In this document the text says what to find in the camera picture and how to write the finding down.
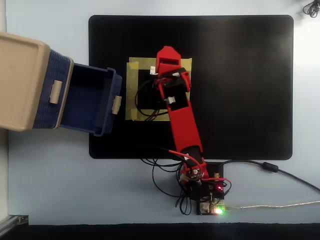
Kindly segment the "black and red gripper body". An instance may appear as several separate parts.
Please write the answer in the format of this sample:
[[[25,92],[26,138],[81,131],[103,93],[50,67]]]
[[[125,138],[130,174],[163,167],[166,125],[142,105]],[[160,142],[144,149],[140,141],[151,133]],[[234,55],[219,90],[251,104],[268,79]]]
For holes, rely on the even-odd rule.
[[[155,88],[159,90],[160,86],[164,88],[181,87],[186,91],[187,84],[183,77],[183,73],[186,72],[186,69],[181,67],[176,70],[164,72],[163,74],[158,74],[155,80]]]

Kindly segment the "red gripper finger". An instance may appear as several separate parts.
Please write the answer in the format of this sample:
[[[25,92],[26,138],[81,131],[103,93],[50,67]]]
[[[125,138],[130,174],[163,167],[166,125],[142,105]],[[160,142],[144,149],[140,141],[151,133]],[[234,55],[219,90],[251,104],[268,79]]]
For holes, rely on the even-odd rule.
[[[183,86],[185,87],[185,89],[187,91],[189,91],[191,89],[191,78],[190,78],[190,74],[188,71],[184,71],[180,73],[180,78],[182,81]]]
[[[181,55],[171,46],[164,46],[156,55],[156,73],[166,73],[181,68]]]

